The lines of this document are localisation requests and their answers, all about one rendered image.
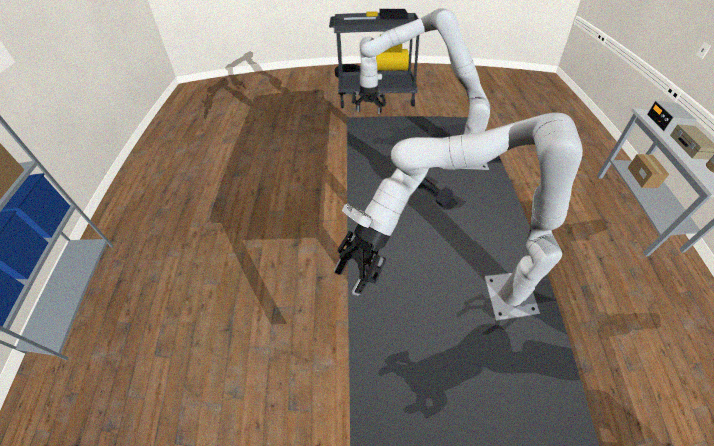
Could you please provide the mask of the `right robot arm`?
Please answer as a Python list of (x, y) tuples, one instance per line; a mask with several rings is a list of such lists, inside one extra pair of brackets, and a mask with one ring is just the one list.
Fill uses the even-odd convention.
[(447, 46), (454, 73), (468, 95), (470, 109), (464, 134), (485, 131), (490, 116), (490, 104), (481, 87), (473, 59), (462, 38), (457, 18), (448, 9), (436, 9), (415, 21), (385, 31), (376, 39), (364, 37), (359, 45), (360, 85), (366, 88), (376, 87), (378, 80), (382, 79), (382, 74), (377, 73), (377, 55), (422, 33), (436, 30), (435, 28)]

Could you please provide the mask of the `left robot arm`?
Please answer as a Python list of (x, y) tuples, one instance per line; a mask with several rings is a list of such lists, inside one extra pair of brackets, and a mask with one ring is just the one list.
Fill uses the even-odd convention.
[(391, 152), (396, 171), (381, 182), (365, 212), (350, 204), (345, 204), (342, 212), (364, 227), (391, 236), (410, 195), (429, 168), (476, 167), (522, 145), (535, 145), (541, 181), (532, 200), (526, 239), (529, 255), (520, 260), (501, 289), (503, 301), (518, 306), (562, 257), (551, 230), (565, 221), (583, 152), (568, 115), (548, 113), (478, 133), (402, 140)]

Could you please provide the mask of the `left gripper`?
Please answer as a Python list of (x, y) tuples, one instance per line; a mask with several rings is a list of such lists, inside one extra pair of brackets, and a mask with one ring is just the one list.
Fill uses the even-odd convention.
[[(376, 283), (386, 262), (386, 258), (379, 256), (379, 249), (385, 247), (389, 235), (385, 235), (371, 227), (357, 225), (355, 233), (349, 231), (338, 248), (339, 261), (334, 272), (341, 275), (350, 259), (355, 259), (358, 264), (359, 278), (351, 292), (360, 295), (368, 282)], [(343, 249), (345, 246), (346, 249)], [(370, 259), (371, 258), (371, 259)], [(366, 266), (368, 264), (368, 266)], [(365, 275), (366, 271), (366, 275)], [(373, 277), (372, 274), (374, 273)]]

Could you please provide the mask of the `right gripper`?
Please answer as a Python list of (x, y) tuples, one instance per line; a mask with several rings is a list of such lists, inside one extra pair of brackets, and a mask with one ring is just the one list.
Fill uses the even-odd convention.
[[(360, 95), (360, 99), (356, 100), (356, 96)], [(379, 101), (378, 96), (382, 99), (382, 103)], [(360, 85), (360, 92), (357, 90), (354, 90), (353, 96), (352, 96), (352, 103), (356, 104), (356, 110), (360, 112), (360, 103), (362, 101), (365, 102), (374, 102), (378, 106), (378, 114), (381, 113), (382, 107), (385, 107), (386, 105), (386, 98), (385, 98), (385, 93), (383, 92), (382, 94), (378, 93), (378, 85), (376, 87), (372, 88), (366, 88), (362, 87)]]

